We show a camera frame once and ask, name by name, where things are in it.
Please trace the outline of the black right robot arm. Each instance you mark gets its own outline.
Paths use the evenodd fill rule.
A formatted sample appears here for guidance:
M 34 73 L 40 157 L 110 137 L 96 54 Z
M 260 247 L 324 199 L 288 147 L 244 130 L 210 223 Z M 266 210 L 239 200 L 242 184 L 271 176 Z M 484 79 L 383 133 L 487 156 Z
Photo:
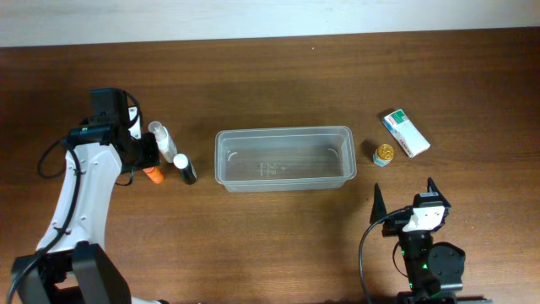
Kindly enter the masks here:
M 449 242 L 434 242 L 433 234 L 445 224 L 451 204 L 440 192 L 432 178 L 427 180 L 427 191 L 418 193 L 413 203 L 389 212 L 381 189 L 374 186 L 374 203 L 370 226 L 359 244 L 359 276 L 366 300 L 371 303 L 365 282 L 363 248 L 369 233 L 382 226 L 384 237 L 397 237 L 395 249 L 400 249 L 405 265 L 404 276 L 409 291 L 400 292 L 394 303 L 490 303 L 490 299 L 477 297 L 459 298 L 463 289 L 466 253 Z

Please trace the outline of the black bottle white cap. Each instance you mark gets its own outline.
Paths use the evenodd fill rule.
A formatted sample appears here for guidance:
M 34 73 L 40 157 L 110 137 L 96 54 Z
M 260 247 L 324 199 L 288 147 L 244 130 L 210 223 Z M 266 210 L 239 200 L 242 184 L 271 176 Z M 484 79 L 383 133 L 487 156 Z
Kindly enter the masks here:
M 197 173 L 190 161 L 184 154 L 177 154 L 173 158 L 173 164 L 179 172 L 182 181 L 187 185 L 197 182 Z

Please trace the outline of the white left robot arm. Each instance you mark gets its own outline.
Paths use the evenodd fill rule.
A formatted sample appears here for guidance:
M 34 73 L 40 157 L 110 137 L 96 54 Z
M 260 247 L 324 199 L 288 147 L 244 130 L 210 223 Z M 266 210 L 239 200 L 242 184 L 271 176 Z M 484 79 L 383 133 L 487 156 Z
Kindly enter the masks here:
M 93 115 L 58 140 L 66 150 L 62 191 L 35 253 L 18 257 L 7 302 L 137 303 L 126 280 L 105 253 L 111 195 L 124 173 L 160 163 L 152 133 L 143 125 L 136 98 L 117 88 L 90 93 Z

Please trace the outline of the clear spray bottle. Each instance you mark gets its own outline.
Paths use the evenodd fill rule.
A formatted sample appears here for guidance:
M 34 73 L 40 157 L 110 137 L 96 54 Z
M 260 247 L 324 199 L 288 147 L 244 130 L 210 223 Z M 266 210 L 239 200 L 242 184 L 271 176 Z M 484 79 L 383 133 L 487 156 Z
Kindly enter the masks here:
M 155 136 L 159 152 L 168 163 L 172 163 L 178 151 L 168 129 L 161 122 L 153 121 L 148 130 Z

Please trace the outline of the gold lid balm jar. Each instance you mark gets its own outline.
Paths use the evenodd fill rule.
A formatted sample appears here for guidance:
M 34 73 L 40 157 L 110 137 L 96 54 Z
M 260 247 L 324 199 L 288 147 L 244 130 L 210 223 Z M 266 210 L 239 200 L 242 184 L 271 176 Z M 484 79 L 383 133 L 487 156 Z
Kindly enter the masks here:
M 394 157 L 395 151 L 389 144 L 382 144 L 373 154 L 373 162 L 381 167 L 387 166 Z

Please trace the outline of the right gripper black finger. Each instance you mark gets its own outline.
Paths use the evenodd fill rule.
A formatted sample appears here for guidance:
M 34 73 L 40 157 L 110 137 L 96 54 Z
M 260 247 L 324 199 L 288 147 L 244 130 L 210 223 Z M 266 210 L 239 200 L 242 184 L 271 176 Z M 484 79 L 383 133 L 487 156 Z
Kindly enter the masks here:
M 446 198 L 438 189 L 432 177 L 429 177 L 427 180 L 427 189 L 429 193 L 428 199 L 430 201 L 441 201 L 442 203 L 447 202 Z
M 375 222 L 385 218 L 386 215 L 387 211 L 381 189 L 376 183 L 374 186 L 374 203 L 370 214 L 370 223 L 374 224 Z

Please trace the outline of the white Panadol medicine box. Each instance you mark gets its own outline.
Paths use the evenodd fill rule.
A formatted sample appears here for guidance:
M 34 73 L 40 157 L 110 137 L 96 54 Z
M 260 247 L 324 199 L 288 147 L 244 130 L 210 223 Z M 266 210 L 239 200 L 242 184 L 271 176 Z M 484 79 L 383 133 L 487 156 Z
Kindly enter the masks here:
M 409 158 L 414 158 L 430 148 L 430 143 L 402 109 L 384 116 L 382 123 Z

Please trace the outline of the orange tube white cap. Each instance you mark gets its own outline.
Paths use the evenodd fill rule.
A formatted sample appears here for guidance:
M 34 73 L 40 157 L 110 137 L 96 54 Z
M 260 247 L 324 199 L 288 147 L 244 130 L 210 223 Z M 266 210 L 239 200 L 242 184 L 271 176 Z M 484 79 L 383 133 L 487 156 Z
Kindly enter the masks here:
M 160 184 L 164 181 L 164 176 L 159 170 L 157 166 L 144 168 L 143 172 L 147 175 L 147 177 L 154 182 L 155 184 Z

